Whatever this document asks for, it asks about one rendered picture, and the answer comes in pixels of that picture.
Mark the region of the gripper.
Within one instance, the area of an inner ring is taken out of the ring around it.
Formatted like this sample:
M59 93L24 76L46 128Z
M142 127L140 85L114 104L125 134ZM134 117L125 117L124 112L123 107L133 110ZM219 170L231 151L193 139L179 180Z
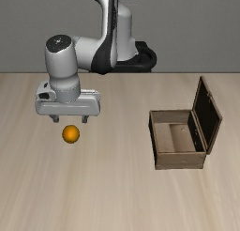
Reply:
M89 116L100 113L100 94L93 89L82 89L76 100L61 103L50 83L43 81L37 87L35 107L39 115L50 116L54 123L59 122L59 116L82 116L82 123L86 124Z

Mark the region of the orange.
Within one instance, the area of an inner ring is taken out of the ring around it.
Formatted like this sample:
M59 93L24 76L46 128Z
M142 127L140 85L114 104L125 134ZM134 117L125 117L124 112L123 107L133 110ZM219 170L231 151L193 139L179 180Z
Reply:
M68 144L74 144L80 138L80 131L75 125L67 125L62 131L62 137Z

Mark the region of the wooden box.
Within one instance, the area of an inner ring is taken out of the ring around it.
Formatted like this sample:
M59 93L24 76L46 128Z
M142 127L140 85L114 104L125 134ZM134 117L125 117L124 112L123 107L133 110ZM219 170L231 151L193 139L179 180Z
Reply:
M206 150L190 110L149 112L156 170L203 169Z

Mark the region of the wooden box lid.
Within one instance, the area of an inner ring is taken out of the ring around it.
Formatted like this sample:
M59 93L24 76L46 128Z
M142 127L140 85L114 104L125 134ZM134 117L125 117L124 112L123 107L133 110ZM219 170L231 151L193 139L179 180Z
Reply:
M203 76L198 82L192 111L202 138L202 147L209 155L218 135L222 115Z

